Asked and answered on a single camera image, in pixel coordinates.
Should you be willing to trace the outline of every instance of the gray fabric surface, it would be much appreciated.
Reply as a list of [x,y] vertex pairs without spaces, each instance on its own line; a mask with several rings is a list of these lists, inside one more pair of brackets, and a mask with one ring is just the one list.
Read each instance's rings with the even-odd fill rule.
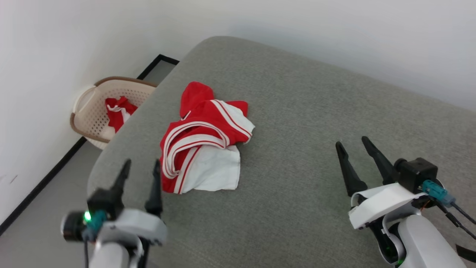
[[[191,81],[209,85],[217,99],[247,101],[256,129],[238,146],[237,190],[164,195],[170,242],[149,255],[160,267],[386,267],[370,230],[351,227],[335,150],[342,141],[360,178],[381,185],[363,135],[391,162],[423,157],[436,164],[439,179],[476,216],[475,113],[231,37],[207,39],[179,63],[101,154],[88,193],[111,185],[131,158],[123,200],[143,208],[159,142],[179,119]],[[424,215],[450,244],[475,249],[437,208]]]

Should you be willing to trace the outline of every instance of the white stripe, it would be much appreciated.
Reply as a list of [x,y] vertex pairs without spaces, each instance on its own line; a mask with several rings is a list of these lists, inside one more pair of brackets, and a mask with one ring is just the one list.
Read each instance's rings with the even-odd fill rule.
[[231,116],[231,118],[235,121],[235,123],[238,126],[248,131],[249,134],[253,136],[251,132],[253,131],[253,129],[255,129],[255,125],[246,116],[243,115],[242,110],[224,101],[220,101],[220,100],[216,100],[216,101],[223,105],[225,110],[228,112],[228,114]]
[[177,170],[175,169],[175,156],[178,152],[181,152],[183,150],[187,150],[191,147],[194,147],[194,146],[199,146],[199,145],[202,145],[202,144],[208,144],[208,145],[212,145],[212,146],[215,146],[215,147],[219,147],[221,149],[225,149],[226,145],[225,145],[225,142],[215,136],[212,136],[212,135],[207,135],[207,134],[196,134],[196,135],[191,135],[191,136],[188,136],[188,137],[185,137],[181,140],[179,140],[178,142],[176,142],[170,149],[169,149],[169,154],[167,156],[167,162],[171,165],[171,168],[172,168],[172,172],[174,175],[178,174]]
[[[190,149],[190,151],[188,152],[187,156],[185,157],[185,160],[183,161],[183,164],[182,164],[182,167],[185,169],[187,167],[187,165],[189,164],[190,160],[192,159],[192,155],[195,153],[195,151],[197,150],[198,148],[195,147],[195,148],[192,148]],[[180,172],[180,174],[178,175],[177,177],[177,181],[175,181],[175,187],[174,187],[174,193],[176,194],[180,194],[180,185],[182,184],[182,180],[183,180],[183,175],[185,174],[185,170],[183,172]]]
[[[216,126],[210,124],[210,123],[207,123],[207,122],[203,122],[203,121],[193,121],[193,122],[188,122],[186,124],[182,124],[174,129],[172,129],[169,134],[167,135],[166,139],[165,139],[165,143],[164,143],[164,151],[163,151],[163,156],[164,157],[167,157],[169,155],[169,147],[170,147],[170,143],[173,141],[173,139],[178,135],[180,134],[181,132],[183,132],[184,130],[188,129],[188,128],[191,128],[191,127],[194,127],[194,126],[204,126],[204,127],[209,127],[213,130],[215,130],[219,136],[225,141],[225,144],[226,146],[229,145],[230,143],[230,139],[228,138],[228,136],[219,128],[217,128]],[[173,178],[172,176],[172,170],[171,170],[171,166],[169,165],[168,161],[165,161],[165,164],[162,164],[162,173],[165,175],[165,177],[167,178]]]
[[249,134],[248,134],[246,131],[243,130],[243,129],[246,129],[245,127],[241,126],[241,128],[240,128],[238,125],[236,125],[236,124],[233,122],[233,121],[235,121],[235,122],[236,122],[236,121],[242,121],[242,120],[237,120],[237,119],[238,119],[237,116],[236,116],[236,117],[234,116],[234,117],[233,117],[234,120],[231,120],[231,118],[230,118],[230,116],[229,116],[228,114],[231,115],[231,114],[234,114],[235,112],[232,112],[232,113],[231,113],[230,110],[227,109],[227,112],[228,112],[228,114],[227,114],[227,112],[223,109],[223,107],[226,107],[226,105],[229,105],[229,104],[227,104],[227,103],[225,103],[225,102],[222,102],[222,101],[219,101],[219,100],[211,100],[211,102],[216,106],[216,108],[218,109],[218,111],[220,112],[220,114],[223,116],[223,118],[225,119],[225,121],[227,121],[227,123],[228,123],[231,127],[233,127],[234,129],[238,130],[238,131],[241,132],[243,135],[245,135],[246,137],[248,137],[248,140],[247,140],[247,141],[249,141],[250,138],[251,138],[251,131],[249,131]]

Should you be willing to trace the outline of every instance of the teal connector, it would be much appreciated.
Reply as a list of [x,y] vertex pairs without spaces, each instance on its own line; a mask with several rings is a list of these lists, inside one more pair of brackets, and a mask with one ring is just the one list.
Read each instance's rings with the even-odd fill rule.
[[91,228],[95,233],[98,233],[102,227],[102,224],[108,219],[106,211],[98,210],[96,211],[89,222],[87,222],[88,228]]
[[451,207],[452,204],[456,201],[456,198],[448,193],[443,187],[439,186],[438,184],[426,180],[422,184],[422,191],[427,193],[429,196],[433,197],[434,199],[438,200],[441,204],[445,205],[446,207]]

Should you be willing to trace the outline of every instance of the laundry basket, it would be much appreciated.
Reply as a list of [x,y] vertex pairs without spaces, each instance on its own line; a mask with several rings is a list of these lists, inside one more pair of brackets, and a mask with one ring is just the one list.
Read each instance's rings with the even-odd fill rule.
[[[156,87],[157,85],[153,83],[133,78],[119,76],[104,78],[87,89],[74,103],[69,120],[71,128],[96,147],[104,149],[115,134],[114,128],[108,126],[105,100],[125,96],[131,104],[139,107]],[[81,105],[83,99],[89,95],[91,97]]]

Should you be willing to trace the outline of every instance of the clothing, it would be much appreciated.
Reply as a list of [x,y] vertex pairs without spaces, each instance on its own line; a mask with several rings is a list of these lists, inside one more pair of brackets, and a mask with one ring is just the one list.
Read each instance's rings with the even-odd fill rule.
[[121,96],[118,100],[115,98],[106,99],[106,108],[108,110],[109,124],[117,132],[122,125],[137,110],[137,106],[129,103],[126,97]]
[[182,94],[182,119],[160,142],[164,191],[236,189],[240,157],[234,144],[247,143],[255,128],[247,113],[246,102],[215,100],[210,87],[191,82]]

